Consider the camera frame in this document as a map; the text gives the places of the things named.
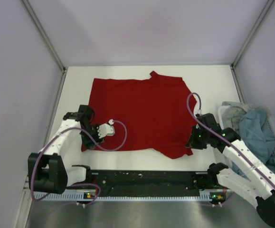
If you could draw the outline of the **red t shirt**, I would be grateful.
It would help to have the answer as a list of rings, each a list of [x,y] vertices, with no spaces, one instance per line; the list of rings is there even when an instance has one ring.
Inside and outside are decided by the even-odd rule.
[[[186,144],[196,121],[189,110],[197,103],[181,77],[159,75],[150,78],[93,80],[89,106],[95,124],[117,120],[115,134],[101,147],[121,151],[154,149],[177,159],[193,154]]]

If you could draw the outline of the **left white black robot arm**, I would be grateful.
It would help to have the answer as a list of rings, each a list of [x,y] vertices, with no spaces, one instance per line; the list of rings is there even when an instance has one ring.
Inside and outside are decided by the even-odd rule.
[[[89,188],[93,177],[88,166],[75,161],[81,148],[94,149],[103,142],[99,137],[99,125],[93,124],[94,110],[80,105],[77,112],[64,115],[61,126],[51,141],[38,153],[28,157],[29,187],[38,192],[61,194],[78,183]]]

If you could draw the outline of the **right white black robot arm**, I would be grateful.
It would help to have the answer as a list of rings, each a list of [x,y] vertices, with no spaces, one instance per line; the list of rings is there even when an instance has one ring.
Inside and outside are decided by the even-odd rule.
[[[213,163],[207,170],[208,185],[232,190],[251,204],[267,225],[275,228],[275,174],[251,152],[233,129],[221,129],[213,114],[192,117],[197,125],[192,127],[186,146],[202,150],[210,145],[243,173],[237,174],[222,162]]]

